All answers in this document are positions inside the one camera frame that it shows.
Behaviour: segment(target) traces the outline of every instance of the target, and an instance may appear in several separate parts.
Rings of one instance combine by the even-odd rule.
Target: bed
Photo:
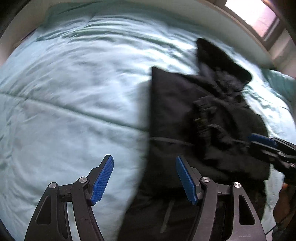
[[[265,57],[249,61],[207,28],[150,6],[124,1],[52,6],[0,68],[0,218],[16,241],[24,240],[50,182],[72,183],[106,154],[114,157],[114,170],[93,211],[105,240],[116,240],[145,168],[151,67],[197,74],[200,37],[252,74],[244,98],[269,136],[296,143],[293,99],[277,91],[275,82],[292,80],[261,69],[258,65],[271,67]],[[275,223],[272,210],[283,179],[270,169],[265,231]],[[73,240],[79,240],[70,204],[68,213]]]

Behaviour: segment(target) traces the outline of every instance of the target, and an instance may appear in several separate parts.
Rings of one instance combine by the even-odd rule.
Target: sheet wrinkle
[[[86,116],[86,117],[89,117],[89,118],[93,118],[93,119],[96,119],[96,120],[104,121],[106,123],[111,123],[111,124],[122,126],[122,127],[128,127],[128,128],[132,128],[132,129],[135,129],[135,130],[138,130],[138,131],[143,131],[143,132],[147,132],[148,131],[146,129],[137,128],[137,127],[134,127],[132,125],[126,125],[126,124],[120,123],[120,122],[113,122],[111,119],[109,120],[108,118],[103,118],[103,117],[99,117],[99,116],[95,116],[95,115],[86,114],[86,113],[77,111],[74,108],[73,109],[70,109],[70,108],[66,108],[66,107],[63,107],[63,106],[56,105],[56,104],[51,104],[51,103],[48,103],[46,101],[42,101],[42,100],[38,100],[38,99],[33,99],[33,98],[30,98],[30,97],[25,97],[25,96],[16,96],[16,95],[2,93],[2,92],[0,92],[0,94],[1,95],[5,95],[5,96],[10,96],[10,97],[22,98],[24,101],[26,101],[26,100],[36,101],[36,102],[39,102],[39,103],[42,103],[42,104],[45,104],[45,105],[49,105],[49,106],[52,106],[52,107],[55,107],[55,108],[58,108],[58,109],[61,109],[61,110],[64,110],[64,111],[69,111],[69,112],[72,112],[72,113],[75,113],[75,114],[79,114],[79,115],[83,115],[83,116]]]

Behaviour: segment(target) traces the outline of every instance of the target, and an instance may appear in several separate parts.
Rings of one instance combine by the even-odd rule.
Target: black garment
[[[241,93],[251,74],[204,39],[197,40],[197,50],[198,76],[152,68],[148,163],[118,240],[186,240],[199,207],[186,201],[175,168],[178,155],[217,183],[240,182],[263,215],[269,164],[248,154],[247,141],[267,130]],[[221,200],[217,219],[224,211]],[[218,223],[215,229],[219,235]]]

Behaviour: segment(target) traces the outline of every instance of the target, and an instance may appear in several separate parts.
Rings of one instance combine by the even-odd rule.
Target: mattress
[[[145,168],[151,67],[198,73],[199,37],[252,74],[243,94],[269,136],[296,143],[289,103],[223,36],[124,1],[53,6],[0,68],[0,218],[16,241],[24,240],[50,182],[73,183],[106,154],[114,157],[114,170],[93,212],[105,240],[116,240]],[[265,230],[274,224],[282,178],[271,166]],[[79,240],[71,203],[68,215]]]

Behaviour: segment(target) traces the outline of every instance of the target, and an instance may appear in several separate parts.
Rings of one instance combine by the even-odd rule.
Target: window frame
[[[249,24],[246,23],[240,16],[238,16],[234,11],[229,9],[225,6],[227,0],[207,0],[210,3],[216,5],[217,7],[223,9],[225,12],[230,14],[231,16],[235,17],[236,20],[238,20],[244,27],[246,27],[260,42],[261,44],[266,48],[266,50],[270,50],[272,45],[276,42],[278,37],[282,34],[282,32],[285,29],[285,26],[283,22],[279,19],[279,17],[276,15],[275,20],[272,22],[271,26],[268,28],[266,33],[263,37],[261,37],[255,29],[253,29]]]

